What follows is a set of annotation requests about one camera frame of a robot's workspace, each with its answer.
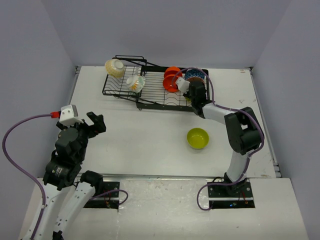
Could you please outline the lime green bowl front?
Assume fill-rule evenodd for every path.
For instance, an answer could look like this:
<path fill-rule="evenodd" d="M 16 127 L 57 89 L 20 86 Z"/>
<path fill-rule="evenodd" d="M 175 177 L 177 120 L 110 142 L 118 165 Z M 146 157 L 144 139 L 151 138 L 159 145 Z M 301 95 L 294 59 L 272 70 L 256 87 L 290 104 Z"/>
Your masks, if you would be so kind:
<path fill-rule="evenodd" d="M 210 141 L 208 133 L 198 127 L 190 129 L 186 135 L 186 139 L 188 144 L 197 150 L 205 148 Z"/>

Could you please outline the orange bowl front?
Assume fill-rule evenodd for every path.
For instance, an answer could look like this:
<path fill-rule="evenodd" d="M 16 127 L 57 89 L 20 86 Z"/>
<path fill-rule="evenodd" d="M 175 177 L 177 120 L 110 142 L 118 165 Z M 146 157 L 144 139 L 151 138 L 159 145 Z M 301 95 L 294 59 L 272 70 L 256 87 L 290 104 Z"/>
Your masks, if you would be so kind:
<path fill-rule="evenodd" d="M 178 92 L 179 90 L 178 86 L 176 85 L 176 79 L 177 77 L 175 77 L 175 74 L 167 75 L 162 82 L 164 89 L 171 93 Z"/>

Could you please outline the orange bowl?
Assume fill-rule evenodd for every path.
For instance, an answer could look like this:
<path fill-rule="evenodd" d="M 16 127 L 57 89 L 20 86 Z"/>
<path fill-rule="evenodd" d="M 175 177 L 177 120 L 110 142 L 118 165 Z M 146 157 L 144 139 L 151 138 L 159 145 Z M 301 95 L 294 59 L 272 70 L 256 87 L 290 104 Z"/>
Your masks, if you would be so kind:
<path fill-rule="evenodd" d="M 176 66 L 168 67 L 165 70 L 163 77 L 166 78 L 169 75 L 175 75 L 177 73 L 178 73 L 177 77 L 182 77 L 183 74 L 180 71 L 181 71 L 181 69 L 179 67 L 176 67 Z"/>
<path fill-rule="evenodd" d="M 167 75 L 162 82 L 164 89 L 171 93 L 178 92 L 179 90 L 178 86 L 176 85 L 176 79 L 177 77 L 175 77 L 175 74 Z"/>

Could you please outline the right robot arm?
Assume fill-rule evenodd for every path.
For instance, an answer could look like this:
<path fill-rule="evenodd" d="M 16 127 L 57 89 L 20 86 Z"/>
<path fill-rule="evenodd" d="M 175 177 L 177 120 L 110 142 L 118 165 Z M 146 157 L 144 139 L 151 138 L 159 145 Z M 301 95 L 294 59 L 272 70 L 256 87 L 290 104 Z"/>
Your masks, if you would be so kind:
<path fill-rule="evenodd" d="M 216 190 L 222 190 L 233 197 L 245 184 L 251 156 L 261 150 L 265 136 L 252 108 L 227 108 L 207 98 L 207 90 L 201 81 L 189 82 L 178 79 L 176 85 L 184 96 L 190 99 L 194 113 L 208 120 L 225 125 L 232 156 L 223 182 L 215 183 Z"/>

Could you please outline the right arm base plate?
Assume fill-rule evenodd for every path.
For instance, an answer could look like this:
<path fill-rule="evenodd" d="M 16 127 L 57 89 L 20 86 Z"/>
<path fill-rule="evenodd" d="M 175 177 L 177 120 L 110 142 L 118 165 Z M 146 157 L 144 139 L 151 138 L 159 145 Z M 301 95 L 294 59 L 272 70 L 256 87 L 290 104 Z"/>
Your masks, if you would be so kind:
<path fill-rule="evenodd" d="M 213 185 L 207 187 L 209 208 L 254 209 L 255 202 L 251 183 L 248 179 L 233 186 Z"/>

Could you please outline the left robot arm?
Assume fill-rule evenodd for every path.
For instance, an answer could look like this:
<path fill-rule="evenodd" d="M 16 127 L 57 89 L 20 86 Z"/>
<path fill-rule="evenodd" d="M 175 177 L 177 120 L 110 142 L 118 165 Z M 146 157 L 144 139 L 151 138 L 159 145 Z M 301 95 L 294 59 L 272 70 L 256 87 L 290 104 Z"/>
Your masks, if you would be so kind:
<path fill-rule="evenodd" d="M 81 176 L 67 204 L 63 204 L 81 170 L 89 139 L 107 130 L 103 115 L 93 112 L 86 115 L 93 122 L 92 125 L 78 119 L 73 111 L 67 109 L 59 115 L 56 125 L 60 132 L 40 184 L 44 196 L 23 237 L 25 240 L 64 240 L 86 202 L 92 196 L 97 197 L 103 193 L 102 175 L 88 170 Z"/>

